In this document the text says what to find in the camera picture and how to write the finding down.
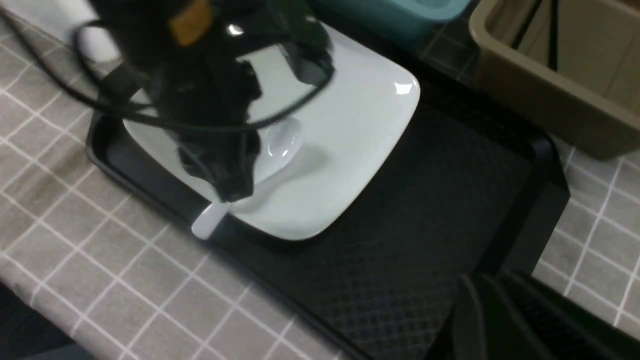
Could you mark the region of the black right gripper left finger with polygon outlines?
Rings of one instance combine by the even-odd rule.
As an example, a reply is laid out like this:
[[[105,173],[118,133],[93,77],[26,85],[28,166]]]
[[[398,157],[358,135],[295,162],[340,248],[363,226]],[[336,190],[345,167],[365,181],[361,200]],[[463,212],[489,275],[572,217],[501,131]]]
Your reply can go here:
[[[514,306],[488,275],[464,276],[455,301],[449,344],[433,360],[514,360]]]

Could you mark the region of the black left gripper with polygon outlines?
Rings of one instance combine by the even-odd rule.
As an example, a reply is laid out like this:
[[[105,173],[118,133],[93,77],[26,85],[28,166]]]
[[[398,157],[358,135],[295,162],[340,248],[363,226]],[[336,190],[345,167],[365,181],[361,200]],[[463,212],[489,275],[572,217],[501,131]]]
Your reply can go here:
[[[305,0],[92,0],[90,27],[113,38],[128,88],[90,73],[97,111],[177,136],[183,170],[233,203],[254,193],[257,132],[302,109],[333,78],[329,34]],[[243,56],[275,46],[310,89],[252,120],[266,93]]]

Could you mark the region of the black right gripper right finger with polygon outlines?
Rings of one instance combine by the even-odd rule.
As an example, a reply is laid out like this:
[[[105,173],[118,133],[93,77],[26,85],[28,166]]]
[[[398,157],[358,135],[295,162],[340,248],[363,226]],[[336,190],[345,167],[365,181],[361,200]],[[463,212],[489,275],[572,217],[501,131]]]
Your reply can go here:
[[[638,360],[639,340],[615,328],[548,285],[519,272],[498,283],[522,312],[532,332],[560,360]]]

